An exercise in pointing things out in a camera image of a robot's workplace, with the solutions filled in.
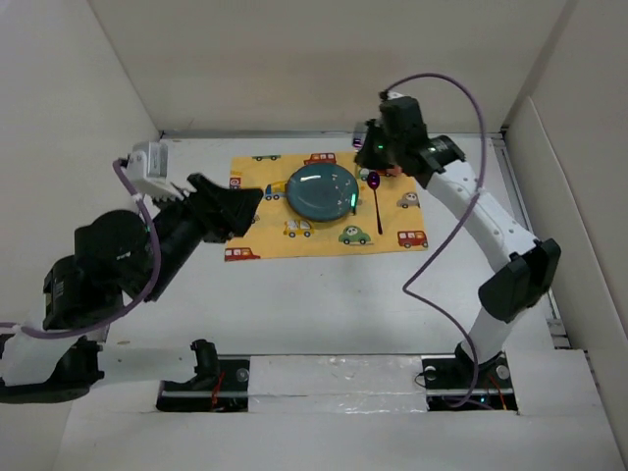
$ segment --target green car print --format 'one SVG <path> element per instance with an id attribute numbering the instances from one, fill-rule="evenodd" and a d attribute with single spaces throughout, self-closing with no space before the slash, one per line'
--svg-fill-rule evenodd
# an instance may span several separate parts
<path id="1" fill-rule="evenodd" d="M 258 162 L 261 162 L 262 160 L 266 160 L 266 159 L 270 159 L 270 160 L 277 160 L 277 159 L 281 159 L 282 156 L 281 155 L 254 155 L 253 157 L 251 157 L 251 159 L 255 159 Z"/>
<path id="2" fill-rule="evenodd" d="M 347 226 L 338 237 L 338 242 L 342 242 L 345 245 L 351 243 L 360 243 L 364 245 L 366 242 L 370 242 L 371 238 L 368 234 L 364 233 L 357 226 Z"/>

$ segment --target cable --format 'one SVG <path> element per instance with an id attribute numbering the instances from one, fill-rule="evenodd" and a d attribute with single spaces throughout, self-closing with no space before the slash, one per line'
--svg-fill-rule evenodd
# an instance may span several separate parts
<path id="1" fill-rule="evenodd" d="M 488 404 L 485 404 L 484 402 L 480 402 L 479 400 L 467 399 L 465 404 L 473 404 L 473 405 L 477 405 L 478 407 L 480 407 L 482 409 L 494 410 Z"/>
<path id="2" fill-rule="evenodd" d="M 395 88 L 396 86 L 399 86 L 399 85 L 401 85 L 403 83 L 407 83 L 407 82 L 409 82 L 411 80 L 427 79 L 427 78 L 441 79 L 441 80 L 444 80 L 444 81 L 448 81 L 452 85 L 456 86 L 460 91 L 462 91 L 462 93 L 464 93 L 467 96 L 469 101 L 471 101 L 471 104 L 473 105 L 473 108 L 475 109 L 475 113 L 476 113 L 476 115 L 478 117 L 478 124 L 480 126 L 480 138 L 482 140 L 482 142 L 481 142 L 482 158 L 481 158 L 481 161 L 480 161 L 480 174 L 478 175 L 478 181 L 477 181 L 477 184 L 475 186 L 475 194 L 471 198 L 471 201 L 469 202 L 469 205 L 467 206 L 467 209 L 464 211 L 464 214 L 462 215 L 462 217 L 460 218 L 458 223 L 455 225 L 455 227 L 453 228 L 451 233 L 449 233 L 449 235 L 445 238 L 443 243 L 441 243 L 441 245 L 439 245 L 439 247 L 434 251 L 434 253 L 430 256 L 430 258 L 428 258 L 428 260 L 423 264 L 423 266 L 421 266 L 421 268 L 419 268 L 417 270 L 417 272 L 414 275 L 412 275 L 412 277 L 410 277 L 410 279 L 407 282 L 405 282 L 405 285 L 403 285 L 403 288 L 401 289 L 408 296 L 411 296 L 411 297 L 414 297 L 415 299 L 418 299 L 419 301 L 427 304 L 428 306 L 432 307 L 433 309 L 436 309 L 441 314 L 443 314 L 445 317 L 447 317 L 448 320 L 451 321 L 453 323 L 453 325 L 462 333 L 462 335 L 464 336 L 464 339 L 467 341 L 467 343 L 469 343 L 469 348 L 471 349 L 471 355 L 473 356 L 473 377 L 471 379 L 471 384 L 469 385 L 469 390 L 467 391 L 467 394 L 462 399 L 460 399 L 458 402 L 455 402 L 455 403 L 450 405 L 453 408 L 457 408 L 457 407 L 461 407 L 462 405 L 464 405 L 466 402 L 469 401 L 471 395 L 473 395 L 473 390 L 475 390 L 475 387 L 476 387 L 476 385 L 478 383 L 478 376 L 480 374 L 480 365 L 479 365 L 479 362 L 478 362 L 478 352 L 477 352 L 477 350 L 475 348 L 475 345 L 473 344 L 473 341 L 469 337 L 469 334 L 467 333 L 467 331 L 462 327 L 462 325 L 451 314 L 446 312 L 438 304 L 432 302 L 430 299 L 428 299 L 426 297 L 423 297 L 420 294 L 417 294 L 415 292 L 410 291 L 409 286 L 412 285 L 421 275 L 423 275 L 423 273 L 427 270 L 427 268 L 430 265 L 432 265 L 432 263 L 434 263 L 434 261 L 437 259 L 437 257 L 439 255 L 441 255 L 441 253 L 451 243 L 453 238 L 460 232 L 460 230 L 462 229 L 462 226 L 464 226 L 464 223 L 466 223 L 467 220 L 469 219 L 469 216 L 471 216 L 471 213 L 473 212 L 473 208 L 475 207 L 476 203 L 478 202 L 478 199 L 480 198 L 480 189 L 484 185 L 484 177 L 485 177 L 485 174 L 486 174 L 486 167 L 487 167 L 487 142 L 486 142 L 487 133 L 486 133 L 486 128 L 485 128 L 485 124 L 484 124 L 484 116 L 482 115 L 482 110 L 480 109 L 480 105 L 479 105 L 478 101 L 471 94 L 469 89 L 466 86 L 464 86 L 462 83 L 460 83 L 458 80 L 456 80 L 455 78 L 451 78 L 451 77 L 446 76 L 444 74 L 437 74 L 437 73 L 431 73 L 431 72 L 428 72 L 428 73 L 425 73 L 425 74 L 415 74 L 413 76 L 408 76 L 406 78 L 402 78 L 401 80 L 396 81 L 395 83 L 390 85 L 388 88 L 386 88 L 386 90 L 384 90 L 384 92 L 388 93 L 389 91 L 391 91 L 392 88 Z"/>
<path id="3" fill-rule="evenodd" d="M 499 399 L 501 400 L 501 408 L 503 410 L 508 410 L 508 408 L 506 407 L 506 401 L 503 398 L 503 394 L 501 393 L 501 388 L 499 387 L 499 383 L 497 381 L 495 381 L 495 378 L 493 378 L 493 376 L 489 375 L 489 380 L 491 381 L 491 383 L 493 383 L 495 385 L 495 387 L 497 388 L 497 392 L 499 394 Z"/>
<path id="4" fill-rule="evenodd" d="M 216 404 L 218 404 L 218 393 L 220 392 L 220 388 L 223 385 L 223 380 L 225 379 L 225 372 L 223 371 L 220 376 L 218 377 L 218 384 L 216 385 L 216 387 L 214 388 L 214 390 L 212 391 L 212 404 L 209 410 L 213 410 L 214 407 L 216 407 Z"/>
<path id="5" fill-rule="evenodd" d="M 120 182 L 122 183 L 122 185 L 127 189 L 129 194 L 132 196 L 133 200 L 135 201 L 135 204 L 137 205 L 137 208 L 139 209 L 139 212 L 141 213 L 142 218 L 144 219 L 144 223 L 148 227 L 148 235 L 150 237 L 150 246 L 153 252 L 153 270 L 150 275 L 150 279 L 148 280 L 148 283 L 146 283 L 142 291 L 140 291 L 139 294 L 129 304 L 124 306 L 122 309 L 120 309 L 120 311 L 118 311 L 113 316 L 107 319 L 104 319 L 100 322 L 97 322 L 93 326 L 83 327 L 82 329 L 76 329 L 74 331 L 64 331 L 64 332 L 55 332 L 55 333 L 43 332 L 29 326 L 22 326 L 22 332 L 24 332 L 26 335 L 30 337 L 34 337 L 36 339 L 45 339 L 45 340 L 69 339 L 71 337 L 84 336 L 85 334 L 88 334 L 92 331 L 96 331 L 98 329 L 106 327 L 112 322 L 117 321 L 118 319 L 129 314 L 137 306 L 137 304 L 142 302 L 146 298 L 146 296 L 150 294 L 151 291 L 153 291 L 153 288 L 155 288 L 155 285 L 157 284 L 157 280 L 159 279 L 159 271 L 161 269 L 161 249 L 159 245 L 159 237 L 157 236 L 157 230 L 155 229 L 153 220 L 150 217 L 150 214 L 148 213 L 148 209 L 146 208 L 146 205 L 144 204 L 144 202 L 141 200 L 141 194 L 137 191 L 135 186 L 133 186 L 133 184 L 129 181 L 129 179 L 123 172 L 122 163 L 123 163 L 122 160 L 114 161 L 113 163 L 114 172 L 120 179 Z"/>
<path id="6" fill-rule="evenodd" d="M 425 386 L 425 385 L 422 385 L 421 383 L 419 383 L 419 382 L 418 382 L 418 379 L 419 379 L 419 378 L 421 378 L 422 376 L 424 376 L 424 374 L 423 374 L 423 373 L 419 373 L 418 375 L 416 375 L 416 376 L 414 377 L 414 384 L 415 384 L 416 386 L 419 386 L 419 387 L 423 388 L 424 390 L 426 390 L 428 387 L 427 387 L 427 386 Z"/>

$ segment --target red wire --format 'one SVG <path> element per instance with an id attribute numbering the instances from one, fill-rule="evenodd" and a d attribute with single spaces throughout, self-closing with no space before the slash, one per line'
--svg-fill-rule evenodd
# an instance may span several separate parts
<path id="1" fill-rule="evenodd" d="M 223 385 L 223 380 L 224 379 L 225 379 L 225 372 L 223 371 L 220 374 L 220 377 L 218 378 L 218 384 L 216 385 L 216 387 L 212 391 L 212 406 L 211 406 L 211 408 L 209 410 L 213 410 L 214 407 L 216 407 L 216 404 L 218 403 L 218 393 L 220 392 L 220 387 Z"/>
<path id="2" fill-rule="evenodd" d="M 501 400 L 501 407 L 503 408 L 503 410 L 508 410 L 506 407 L 506 401 L 503 398 L 503 394 L 501 393 L 501 388 L 499 387 L 499 384 L 497 383 L 497 381 L 495 381 L 495 378 L 493 378 L 491 375 L 489 375 L 489 380 L 491 380 L 491 383 L 493 383 L 495 387 L 497 388 L 497 392 L 499 393 L 499 399 Z"/>

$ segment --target red car print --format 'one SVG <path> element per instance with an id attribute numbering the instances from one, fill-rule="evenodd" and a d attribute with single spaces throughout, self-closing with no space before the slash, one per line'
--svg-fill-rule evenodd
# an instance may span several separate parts
<path id="1" fill-rule="evenodd" d="M 410 248 L 416 245 L 428 247 L 428 238 L 423 231 L 399 231 L 396 233 L 396 239 L 401 247 Z"/>
<path id="2" fill-rule="evenodd" d="M 336 163 L 336 154 L 327 153 L 327 154 L 312 154 L 310 158 L 303 161 L 303 165 L 310 164 L 335 164 Z"/>
<path id="3" fill-rule="evenodd" d="M 258 258 L 261 257 L 259 255 L 255 255 L 249 247 L 225 249 L 226 262 L 236 262 L 237 260 L 256 260 Z"/>

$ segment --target white wall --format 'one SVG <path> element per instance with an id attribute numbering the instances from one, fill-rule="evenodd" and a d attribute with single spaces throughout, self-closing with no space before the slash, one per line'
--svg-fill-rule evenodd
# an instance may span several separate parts
<path id="1" fill-rule="evenodd" d="M 387 408 L 390 403 L 382 395 L 371 395 L 379 387 L 388 392 L 400 387 L 406 391 L 401 394 L 404 400 L 420 404 L 421 394 L 407 389 L 411 382 L 404 372 L 408 370 L 395 373 L 391 365 L 397 363 L 390 358 L 383 368 L 363 369 L 347 379 L 324 358 L 280 359 L 281 366 L 275 359 L 259 358 L 261 363 L 272 363 L 284 381 L 297 382 L 301 375 L 309 377 L 310 385 L 313 377 L 321 381 L 314 391 L 307 386 L 301 389 L 303 384 L 297 387 L 308 395 L 279 393 L 273 408 L 261 407 L 256 413 L 154 413 L 155 383 L 96 389 L 73 408 L 54 470 L 624 470 L 582 352 L 507 352 L 518 414 L 315 412 L 334 396 L 317 395 L 322 385 L 332 385 L 328 392 L 362 391 L 336 396 L 344 407 L 352 396 L 362 395 L 361 405 Z M 305 366 L 313 363 L 317 363 L 314 368 Z M 252 383 L 259 381 L 256 365 L 254 361 Z M 342 368 L 356 371 L 346 363 Z M 260 392 L 286 391 L 281 381 L 270 389 L 262 383 L 266 382 L 256 383 Z M 288 388 L 295 391 L 294 385 Z M 251 402 L 265 399 L 271 398 L 261 394 Z"/>
<path id="2" fill-rule="evenodd" d="M 165 130 L 352 130 L 377 92 L 451 74 L 498 131 L 565 0 L 90 0 Z M 431 131 L 477 131 L 449 85 L 408 85 Z"/>
<path id="3" fill-rule="evenodd" d="M 74 229 L 128 201 L 111 161 L 156 130 L 85 0 L 0 1 L 0 64 L 0 320 L 20 321 Z M 68 411 L 1 406 L 0 468 L 50 469 Z"/>
<path id="4" fill-rule="evenodd" d="M 535 229 L 563 248 L 554 291 L 628 456 L 628 3 L 578 2 L 508 132 Z"/>

